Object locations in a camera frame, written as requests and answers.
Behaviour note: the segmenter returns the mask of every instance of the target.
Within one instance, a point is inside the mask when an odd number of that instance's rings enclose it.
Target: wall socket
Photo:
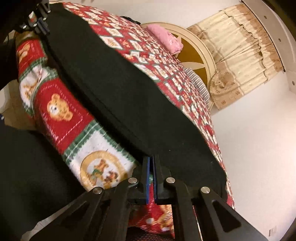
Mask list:
[[[276,233],[276,226],[269,230],[269,237]]]

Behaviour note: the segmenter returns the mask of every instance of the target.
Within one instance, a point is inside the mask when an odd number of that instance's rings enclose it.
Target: striped pillow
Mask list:
[[[210,93],[207,87],[205,86],[205,83],[192,69],[183,68],[183,70],[191,79],[193,85],[195,86],[197,91],[200,93],[200,95],[203,97],[207,107],[209,108]]]

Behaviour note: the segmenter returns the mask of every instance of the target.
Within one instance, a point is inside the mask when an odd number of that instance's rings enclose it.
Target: curtain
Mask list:
[[[283,69],[266,30],[244,4],[226,8],[188,30],[203,41],[216,63],[210,94],[219,110]]]

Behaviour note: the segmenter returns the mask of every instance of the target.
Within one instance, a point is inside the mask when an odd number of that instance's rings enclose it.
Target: metal screw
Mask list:
[[[129,182],[130,184],[135,184],[135,183],[137,183],[137,181],[138,181],[138,179],[136,179],[135,177],[130,177],[130,178],[128,179],[128,182]]]
[[[94,188],[93,189],[93,193],[94,194],[101,194],[103,192],[103,189],[100,187]]]
[[[203,193],[210,193],[210,191],[211,191],[208,187],[202,187],[200,190],[201,190]]]
[[[176,181],[176,179],[173,178],[173,177],[168,177],[168,178],[166,179],[166,182],[167,182],[167,183],[174,183],[175,181]]]

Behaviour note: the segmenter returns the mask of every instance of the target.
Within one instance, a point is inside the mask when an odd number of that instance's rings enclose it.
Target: red patterned blanket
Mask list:
[[[64,3],[64,7],[87,21],[106,45],[116,49],[155,82],[198,128],[225,170],[210,113],[181,63],[137,24],[94,7],[74,3]],[[74,98],[57,71],[47,66],[47,56],[38,37],[29,32],[20,34],[17,56],[20,94],[27,114],[85,189],[114,187],[130,177],[138,162]],[[226,190],[227,203],[234,208],[228,178]],[[171,207],[154,204],[152,185],[149,204],[133,212],[130,225],[150,232],[173,233]]]

